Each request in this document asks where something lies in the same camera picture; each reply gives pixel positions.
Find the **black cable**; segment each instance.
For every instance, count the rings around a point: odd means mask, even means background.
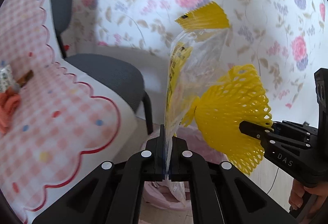
[[[276,178],[277,178],[277,175],[278,175],[278,171],[279,171],[279,168],[277,169],[276,176],[275,176],[275,178],[274,178],[274,180],[273,180],[273,183],[272,183],[272,186],[271,186],[270,190],[267,192],[267,194],[268,194],[268,193],[272,190],[272,188],[273,188],[274,182],[276,181]]]

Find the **white circular marker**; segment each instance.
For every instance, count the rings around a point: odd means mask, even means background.
[[[106,161],[104,163],[101,164],[101,167],[104,169],[104,170],[109,170],[111,167],[112,167],[112,163],[109,162],[109,161]]]
[[[229,169],[232,168],[232,165],[231,165],[230,162],[223,162],[223,163],[221,164],[221,167],[224,168],[225,170],[229,170]]]
[[[142,155],[143,157],[149,157],[149,156],[151,156],[151,152],[148,151],[148,150],[145,150],[145,151],[142,151],[142,152],[141,152],[141,155]]]
[[[191,156],[192,156],[192,152],[189,151],[189,150],[186,150],[186,151],[183,151],[183,152],[182,152],[182,155],[183,155],[184,157],[191,157]]]

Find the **human hand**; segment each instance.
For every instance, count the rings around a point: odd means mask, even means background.
[[[303,195],[305,194],[305,191],[308,193],[311,193],[313,195],[317,195],[318,198],[314,205],[311,207],[308,215],[306,216],[305,220],[301,222],[301,224],[307,224],[309,221],[314,217],[314,215],[318,212],[318,210],[321,208],[323,203],[328,197],[328,182],[321,182],[314,188],[307,188],[303,186],[300,182],[297,180],[293,180],[293,187],[290,193],[289,197],[289,204],[297,210],[300,208],[303,204]]]

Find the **pink checkered tablecloth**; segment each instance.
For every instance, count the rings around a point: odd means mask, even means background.
[[[1,191],[31,223],[68,190],[62,187],[113,158],[136,124],[118,95],[61,59],[49,0],[5,0],[0,61],[16,79],[34,71],[10,131],[0,135]],[[87,154],[95,156],[82,158]]]

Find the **chair seat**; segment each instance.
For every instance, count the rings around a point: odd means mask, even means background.
[[[144,80],[140,71],[122,60],[97,54],[76,54],[65,61],[107,86],[137,111],[144,97]]]

